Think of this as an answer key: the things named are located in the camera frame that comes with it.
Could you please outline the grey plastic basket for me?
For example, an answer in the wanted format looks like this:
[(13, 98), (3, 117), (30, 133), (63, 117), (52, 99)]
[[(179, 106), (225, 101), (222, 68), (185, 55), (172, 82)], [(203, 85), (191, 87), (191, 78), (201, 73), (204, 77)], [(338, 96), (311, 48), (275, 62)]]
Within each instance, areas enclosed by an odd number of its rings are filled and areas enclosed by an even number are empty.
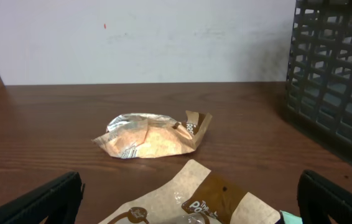
[(295, 3), (285, 89), (291, 121), (352, 160), (352, 0)]

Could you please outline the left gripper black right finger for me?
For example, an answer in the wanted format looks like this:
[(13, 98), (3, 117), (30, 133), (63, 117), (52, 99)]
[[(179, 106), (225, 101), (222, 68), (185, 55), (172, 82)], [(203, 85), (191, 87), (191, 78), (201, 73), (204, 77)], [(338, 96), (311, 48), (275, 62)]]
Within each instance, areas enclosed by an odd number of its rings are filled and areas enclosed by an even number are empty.
[(352, 223), (352, 193), (312, 170), (300, 176), (297, 201), (303, 224)]

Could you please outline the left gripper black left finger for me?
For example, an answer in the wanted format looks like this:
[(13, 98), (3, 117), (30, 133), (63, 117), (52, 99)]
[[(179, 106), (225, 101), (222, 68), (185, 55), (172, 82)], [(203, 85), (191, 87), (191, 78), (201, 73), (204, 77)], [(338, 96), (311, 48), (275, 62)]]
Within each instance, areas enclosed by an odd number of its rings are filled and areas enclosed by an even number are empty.
[(84, 190), (79, 173), (67, 172), (0, 206), (0, 224), (74, 224)]

